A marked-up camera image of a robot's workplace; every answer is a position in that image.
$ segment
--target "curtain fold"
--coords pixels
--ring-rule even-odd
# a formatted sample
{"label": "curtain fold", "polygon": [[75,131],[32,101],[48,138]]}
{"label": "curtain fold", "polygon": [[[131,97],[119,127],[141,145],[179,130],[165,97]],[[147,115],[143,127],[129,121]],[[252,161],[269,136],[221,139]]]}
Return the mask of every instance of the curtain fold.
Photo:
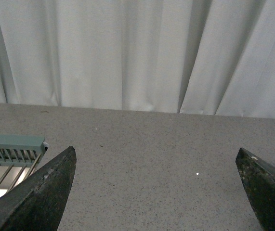
{"label": "curtain fold", "polygon": [[275,1],[0,0],[0,102],[275,118]]}

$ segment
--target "metal rack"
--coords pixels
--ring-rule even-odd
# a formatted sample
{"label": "metal rack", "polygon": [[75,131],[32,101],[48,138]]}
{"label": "metal rack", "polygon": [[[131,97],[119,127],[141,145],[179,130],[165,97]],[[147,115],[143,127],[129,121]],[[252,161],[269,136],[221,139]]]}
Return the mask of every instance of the metal rack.
{"label": "metal rack", "polygon": [[0,135],[0,188],[8,192],[26,179],[46,150],[44,137]]}

